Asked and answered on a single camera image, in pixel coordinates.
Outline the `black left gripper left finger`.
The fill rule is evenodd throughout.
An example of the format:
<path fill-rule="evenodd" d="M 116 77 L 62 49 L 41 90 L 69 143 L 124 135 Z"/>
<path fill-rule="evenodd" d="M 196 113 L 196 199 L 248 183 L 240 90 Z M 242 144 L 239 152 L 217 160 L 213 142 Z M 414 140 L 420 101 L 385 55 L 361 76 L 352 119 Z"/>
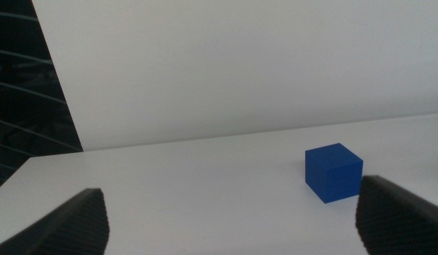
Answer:
<path fill-rule="evenodd" d="M 0 255 L 104 255 L 109 236 L 104 194 L 87 188 L 0 243 Z"/>

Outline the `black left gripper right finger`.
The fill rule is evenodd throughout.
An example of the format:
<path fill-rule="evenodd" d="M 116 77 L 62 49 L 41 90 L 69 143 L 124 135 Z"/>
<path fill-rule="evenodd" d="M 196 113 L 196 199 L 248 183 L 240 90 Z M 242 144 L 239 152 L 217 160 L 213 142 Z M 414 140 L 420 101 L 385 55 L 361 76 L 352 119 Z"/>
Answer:
<path fill-rule="evenodd" d="M 355 226 L 368 254 L 438 255 L 438 206 L 380 176 L 362 178 Z"/>

